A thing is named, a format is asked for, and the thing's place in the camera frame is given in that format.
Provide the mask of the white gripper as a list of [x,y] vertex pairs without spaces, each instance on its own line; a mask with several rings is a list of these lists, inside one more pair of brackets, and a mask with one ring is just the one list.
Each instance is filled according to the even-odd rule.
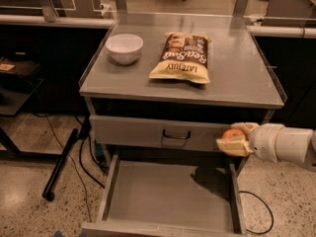
[[246,157],[254,152],[254,155],[261,160],[278,162],[276,154],[277,136],[284,128],[283,124],[265,123],[258,125],[255,122],[235,122],[231,125],[231,128],[239,135],[249,135],[250,142],[245,139],[217,139],[216,143],[221,151],[231,156],[241,157]]

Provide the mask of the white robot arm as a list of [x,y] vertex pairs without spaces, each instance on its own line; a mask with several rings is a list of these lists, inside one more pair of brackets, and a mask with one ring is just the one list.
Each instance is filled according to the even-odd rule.
[[316,171],[316,131],[280,123],[235,122],[216,140],[220,151],[233,157],[289,162]]

